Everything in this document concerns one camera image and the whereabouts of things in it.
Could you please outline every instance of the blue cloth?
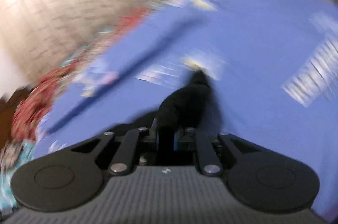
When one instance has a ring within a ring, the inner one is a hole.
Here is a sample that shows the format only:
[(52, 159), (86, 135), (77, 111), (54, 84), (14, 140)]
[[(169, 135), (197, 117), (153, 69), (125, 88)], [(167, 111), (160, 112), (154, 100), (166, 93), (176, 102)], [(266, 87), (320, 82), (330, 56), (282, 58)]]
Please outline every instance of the blue cloth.
[(29, 140), (24, 140), (22, 142), (22, 146), (23, 146), (22, 151), (13, 168), (0, 175), (1, 177), (0, 211), (3, 216), (4, 214), (10, 212), (10, 210), (12, 208), (15, 208), (17, 205), (16, 200), (11, 191), (11, 179), (13, 177), (13, 174), (23, 164), (26, 164), (27, 162), (33, 160), (33, 148), (35, 146), (35, 143)]
[(213, 78), (221, 130), (311, 166), (321, 183), (313, 209), (324, 214), (338, 191), (338, 104), (327, 83), (334, 72), (311, 63), (325, 49), (330, 68), (338, 66), (327, 44), (338, 36), (336, 7), (321, 0), (178, 1), (102, 57), (106, 72), (123, 75), (118, 82), (99, 87), (90, 103), (71, 86), (42, 124), (47, 136), (35, 156), (55, 141), (70, 146), (158, 107), (200, 65)]

